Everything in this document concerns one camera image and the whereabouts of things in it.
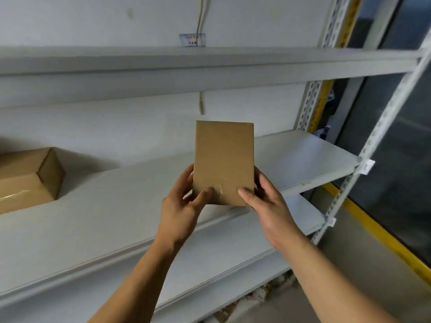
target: hand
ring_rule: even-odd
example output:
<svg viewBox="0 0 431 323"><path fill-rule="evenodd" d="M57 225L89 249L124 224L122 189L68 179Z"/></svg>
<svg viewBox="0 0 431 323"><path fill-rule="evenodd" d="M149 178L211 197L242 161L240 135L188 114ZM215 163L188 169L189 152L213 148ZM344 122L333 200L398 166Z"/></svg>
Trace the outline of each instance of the hand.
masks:
<svg viewBox="0 0 431 323"><path fill-rule="evenodd" d="M164 245L177 253L196 227L197 218L211 199L212 190L201 191L194 199L191 191L193 164L190 164L175 181L169 194L162 200L162 213L154 243Z"/></svg>
<svg viewBox="0 0 431 323"><path fill-rule="evenodd" d="M283 196L256 167L254 179L258 187L254 194L245 188L240 188L238 194L257 212L263 232L271 245L281 250L286 244L286 237L302 232L292 218Z"/></svg>

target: yellow stripe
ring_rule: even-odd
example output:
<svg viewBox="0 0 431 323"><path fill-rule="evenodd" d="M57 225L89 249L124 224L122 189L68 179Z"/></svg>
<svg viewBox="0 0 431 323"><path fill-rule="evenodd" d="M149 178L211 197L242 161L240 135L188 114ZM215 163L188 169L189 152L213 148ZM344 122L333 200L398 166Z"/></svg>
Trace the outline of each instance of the yellow stripe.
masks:
<svg viewBox="0 0 431 323"><path fill-rule="evenodd" d="M362 0L350 0L350 6L347 10L346 19L344 20L343 27L341 28L337 43L335 47L346 47L349 42L350 36L352 36L353 27L358 16L359 7ZM319 100L311 118L310 127L308 128L309 133L315 133L317 126L320 122L323 110L325 109L326 101L328 99L329 92L331 92L334 80L323 81L320 90Z"/></svg>
<svg viewBox="0 0 431 323"><path fill-rule="evenodd" d="M331 183L322 186L328 193L335 197L338 188ZM346 198L343 206L355 217L369 233L380 240L380 242L390 248L399 258L401 258L423 281L431 286L431 269L417 258L406 246L400 243L395 237L385 230L380 224L374 221L350 198Z"/></svg>

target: hanging cord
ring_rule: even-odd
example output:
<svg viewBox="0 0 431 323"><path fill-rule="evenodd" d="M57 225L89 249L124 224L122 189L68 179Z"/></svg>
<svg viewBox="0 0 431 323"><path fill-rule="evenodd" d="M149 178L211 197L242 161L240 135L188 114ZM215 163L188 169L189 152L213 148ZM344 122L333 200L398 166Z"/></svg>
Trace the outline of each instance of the hanging cord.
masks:
<svg viewBox="0 0 431 323"><path fill-rule="evenodd" d="M199 40L199 28L202 20L202 11L203 11L203 0L200 0L200 11L199 11L199 19L197 21L197 29L196 29L196 47ZM205 114L205 108L203 105L203 92L199 92L199 112L201 115Z"/></svg>

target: forearm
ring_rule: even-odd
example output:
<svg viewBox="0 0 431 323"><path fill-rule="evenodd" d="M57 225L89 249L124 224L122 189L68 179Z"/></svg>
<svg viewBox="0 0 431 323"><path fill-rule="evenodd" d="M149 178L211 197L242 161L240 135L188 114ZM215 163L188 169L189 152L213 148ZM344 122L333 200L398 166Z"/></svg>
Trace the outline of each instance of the forearm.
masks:
<svg viewBox="0 0 431 323"><path fill-rule="evenodd" d="M288 233L282 254L322 323L396 322L359 291L302 233Z"/></svg>
<svg viewBox="0 0 431 323"><path fill-rule="evenodd" d="M89 323L149 323L174 257L175 251L156 239Z"/></svg>

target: cardboard box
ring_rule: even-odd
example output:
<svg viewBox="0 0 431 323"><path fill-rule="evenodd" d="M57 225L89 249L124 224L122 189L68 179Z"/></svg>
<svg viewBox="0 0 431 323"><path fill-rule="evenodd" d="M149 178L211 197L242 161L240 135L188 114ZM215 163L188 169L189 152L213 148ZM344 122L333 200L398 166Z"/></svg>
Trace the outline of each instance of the cardboard box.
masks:
<svg viewBox="0 0 431 323"><path fill-rule="evenodd" d="M53 148L0 155L0 214L55 200L64 175Z"/></svg>
<svg viewBox="0 0 431 323"><path fill-rule="evenodd" d="M213 188L210 204L246 206L238 195L254 191L254 125L196 121L193 194Z"/></svg>

